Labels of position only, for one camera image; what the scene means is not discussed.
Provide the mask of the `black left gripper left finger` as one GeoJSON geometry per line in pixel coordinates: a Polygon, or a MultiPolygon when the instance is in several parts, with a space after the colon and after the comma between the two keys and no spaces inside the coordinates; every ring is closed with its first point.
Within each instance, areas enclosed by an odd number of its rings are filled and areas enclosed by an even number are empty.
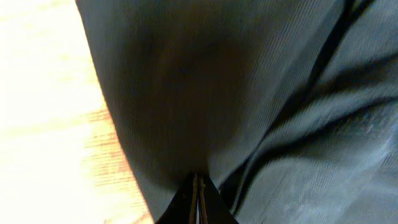
{"type": "Polygon", "coordinates": [[[196,224],[198,204],[198,174],[184,180],[163,215],[155,224],[196,224]]]}

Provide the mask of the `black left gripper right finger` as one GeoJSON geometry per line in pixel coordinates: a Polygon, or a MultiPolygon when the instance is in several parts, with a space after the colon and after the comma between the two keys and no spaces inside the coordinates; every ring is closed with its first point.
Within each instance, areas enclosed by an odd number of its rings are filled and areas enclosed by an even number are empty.
{"type": "Polygon", "coordinates": [[[199,224],[238,224],[207,176],[198,178],[199,224]]]}

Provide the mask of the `black polo shirt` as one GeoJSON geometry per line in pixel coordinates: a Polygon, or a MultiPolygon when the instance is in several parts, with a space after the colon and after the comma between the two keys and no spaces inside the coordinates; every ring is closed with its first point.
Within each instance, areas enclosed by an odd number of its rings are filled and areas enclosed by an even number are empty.
{"type": "Polygon", "coordinates": [[[155,221],[196,173],[238,223],[397,222],[396,0],[76,5],[155,221]]]}

